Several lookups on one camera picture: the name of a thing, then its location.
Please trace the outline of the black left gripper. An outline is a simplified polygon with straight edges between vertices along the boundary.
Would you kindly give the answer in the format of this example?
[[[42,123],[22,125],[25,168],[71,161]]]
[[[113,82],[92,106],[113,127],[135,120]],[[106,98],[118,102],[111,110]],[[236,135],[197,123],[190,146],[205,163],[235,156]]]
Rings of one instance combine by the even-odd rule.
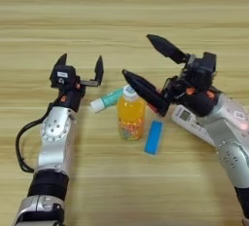
[[[67,60],[67,54],[63,54],[59,57],[54,67],[58,65],[65,65]],[[78,88],[74,88],[68,91],[60,90],[58,93],[59,101],[57,102],[58,106],[70,108],[74,112],[77,112],[80,107],[81,99],[84,97],[86,93],[86,87],[98,87],[102,83],[103,74],[104,74],[104,66],[103,66],[103,59],[100,56],[96,62],[95,68],[95,77],[88,81],[82,80],[81,85]]]

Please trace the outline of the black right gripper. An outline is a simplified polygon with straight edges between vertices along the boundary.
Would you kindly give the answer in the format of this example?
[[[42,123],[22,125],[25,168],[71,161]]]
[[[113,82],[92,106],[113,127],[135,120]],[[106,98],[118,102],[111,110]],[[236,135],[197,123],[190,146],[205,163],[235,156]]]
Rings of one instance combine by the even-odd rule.
[[[177,64],[186,63],[189,55],[184,54],[176,46],[158,35],[148,34],[147,38],[154,48],[165,57],[169,57]],[[188,86],[177,76],[167,78],[160,94],[156,87],[143,77],[126,69],[122,70],[125,80],[146,100],[154,110],[164,117],[171,103],[181,104],[198,117],[210,114],[217,105],[221,92],[211,86],[208,90],[199,91],[194,86]]]

